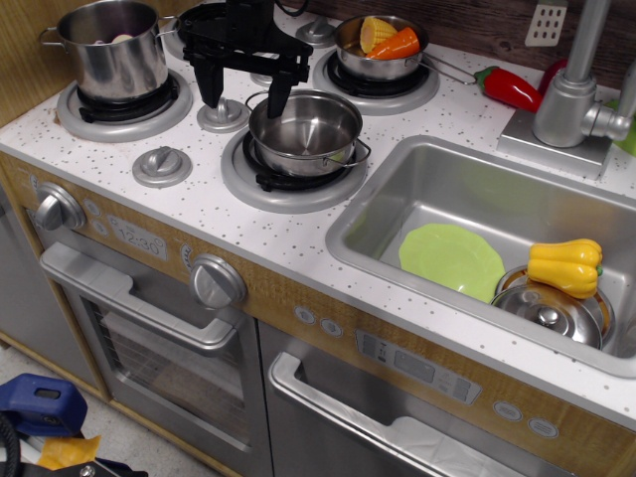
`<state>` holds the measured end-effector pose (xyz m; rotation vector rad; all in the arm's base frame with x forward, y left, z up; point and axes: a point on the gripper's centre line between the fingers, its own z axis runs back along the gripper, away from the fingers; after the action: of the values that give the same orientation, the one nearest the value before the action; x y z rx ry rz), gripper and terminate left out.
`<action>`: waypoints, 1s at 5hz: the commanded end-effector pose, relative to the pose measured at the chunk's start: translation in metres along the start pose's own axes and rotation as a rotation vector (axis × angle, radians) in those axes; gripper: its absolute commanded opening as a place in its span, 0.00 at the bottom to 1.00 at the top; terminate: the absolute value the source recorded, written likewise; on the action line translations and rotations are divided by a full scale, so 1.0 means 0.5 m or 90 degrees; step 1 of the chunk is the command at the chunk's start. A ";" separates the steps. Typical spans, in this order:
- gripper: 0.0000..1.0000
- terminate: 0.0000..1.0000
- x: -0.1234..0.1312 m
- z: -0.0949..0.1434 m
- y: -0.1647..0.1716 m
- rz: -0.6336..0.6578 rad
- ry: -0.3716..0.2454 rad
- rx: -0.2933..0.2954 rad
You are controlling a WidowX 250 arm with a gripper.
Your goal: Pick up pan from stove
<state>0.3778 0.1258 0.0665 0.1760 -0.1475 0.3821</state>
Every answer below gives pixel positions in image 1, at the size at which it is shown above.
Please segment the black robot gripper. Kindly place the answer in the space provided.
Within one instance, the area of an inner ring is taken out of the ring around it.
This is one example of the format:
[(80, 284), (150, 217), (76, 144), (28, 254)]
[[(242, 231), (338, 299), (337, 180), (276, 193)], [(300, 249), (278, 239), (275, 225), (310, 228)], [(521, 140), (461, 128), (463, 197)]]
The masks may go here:
[(180, 16), (183, 56), (205, 105), (218, 107), (226, 69), (272, 78), (268, 118), (279, 117), (292, 88), (308, 80), (313, 49), (276, 25), (274, 9), (273, 1), (222, 1)]

